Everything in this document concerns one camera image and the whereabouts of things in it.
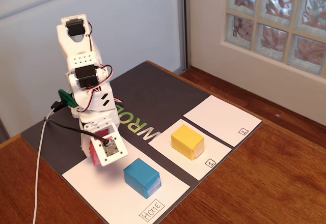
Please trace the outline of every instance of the white card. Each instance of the white card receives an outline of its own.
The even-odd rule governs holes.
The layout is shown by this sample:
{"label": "white card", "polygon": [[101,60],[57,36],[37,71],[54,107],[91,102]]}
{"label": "white card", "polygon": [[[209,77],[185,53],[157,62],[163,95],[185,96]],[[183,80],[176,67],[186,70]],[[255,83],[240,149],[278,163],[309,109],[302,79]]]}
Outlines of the white card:
{"label": "white card", "polygon": [[[189,186],[123,139],[129,154],[105,167],[94,166],[90,157],[63,177],[110,224],[154,223]],[[137,158],[159,172],[162,186],[148,199],[124,181],[123,169]]]}
{"label": "white card", "polygon": [[184,116],[234,147],[261,123],[260,119],[212,95]]}
{"label": "white card", "polygon": [[[200,156],[198,156],[198,158],[194,160],[188,159],[171,146],[171,134],[183,124],[204,137],[205,150]],[[176,165],[184,169],[190,175],[195,177],[197,180],[201,180],[231,151],[229,147],[212,139],[182,119],[170,126],[167,130],[161,133],[161,135],[154,138],[149,145],[174,162]]]}

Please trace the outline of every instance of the foam block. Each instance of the foam block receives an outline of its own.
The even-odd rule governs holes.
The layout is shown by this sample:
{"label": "foam block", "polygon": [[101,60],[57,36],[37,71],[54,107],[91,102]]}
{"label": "foam block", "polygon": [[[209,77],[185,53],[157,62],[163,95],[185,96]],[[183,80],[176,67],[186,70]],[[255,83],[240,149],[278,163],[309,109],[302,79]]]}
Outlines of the foam block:
{"label": "foam block", "polygon": [[205,150],[204,137],[182,125],[171,135],[171,145],[188,159],[194,160]]}
{"label": "foam block", "polygon": [[161,187],[159,172],[139,158],[127,166],[123,173],[125,182],[146,199]]}

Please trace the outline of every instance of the blue cube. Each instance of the blue cube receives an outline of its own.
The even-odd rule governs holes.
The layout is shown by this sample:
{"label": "blue cube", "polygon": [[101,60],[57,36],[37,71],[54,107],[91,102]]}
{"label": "blue cube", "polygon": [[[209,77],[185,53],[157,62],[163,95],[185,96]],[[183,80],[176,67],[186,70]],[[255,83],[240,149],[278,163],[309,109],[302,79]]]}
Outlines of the blue cube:
{"label": "blue cube", "polygon": [[124,170],[125,182],[144,198],[149,198],[161,187],[159,172],[141,159],[136,159]]}

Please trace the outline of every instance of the white robotic arm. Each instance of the white robotic arm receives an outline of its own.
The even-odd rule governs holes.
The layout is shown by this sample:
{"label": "white robotic arm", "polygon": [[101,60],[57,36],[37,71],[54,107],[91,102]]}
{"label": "white robotic arm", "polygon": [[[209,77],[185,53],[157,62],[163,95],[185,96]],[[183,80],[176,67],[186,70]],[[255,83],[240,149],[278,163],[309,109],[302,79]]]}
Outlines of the white robotic arm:
{"label": "white robotic arm", "polygon": [[119,117],[109,83],[113,69],[103,65],[89,26],[85,14],[75,15],[62,18],[57,32],[67,59],[68,83],[79,105],[71,107],[71,113],[79,119],[82,130],[110,140],[110,144],[105,145],[94,137],[81,134],[81,148],[86,156],[92,157],[95,165],[105,166],[128,152],[118,132]]}

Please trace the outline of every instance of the game board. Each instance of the game board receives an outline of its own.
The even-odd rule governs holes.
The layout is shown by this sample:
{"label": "game board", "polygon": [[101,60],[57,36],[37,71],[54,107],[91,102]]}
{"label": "game board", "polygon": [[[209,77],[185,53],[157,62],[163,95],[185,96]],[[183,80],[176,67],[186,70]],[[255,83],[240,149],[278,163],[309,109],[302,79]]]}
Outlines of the game board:
{"label": "game board", "polygon": [[[202,90],[142,63],[111,82],[123,100],[119,131],[128,156],[107,167],[94,166],[80,148],[80,135],[47,125],[42,158],[110,224],[158,223],[261,124],[261,120]],[[78,127],[65,108],[52,117]],[[38,149],[42,122],[22,133]],[[171,133],[182,124],[205,138],[205,151],[190,161],[171,148]],[[162,186],[148,199],[128,186],[123,169],[140,158],[156,169]]]}

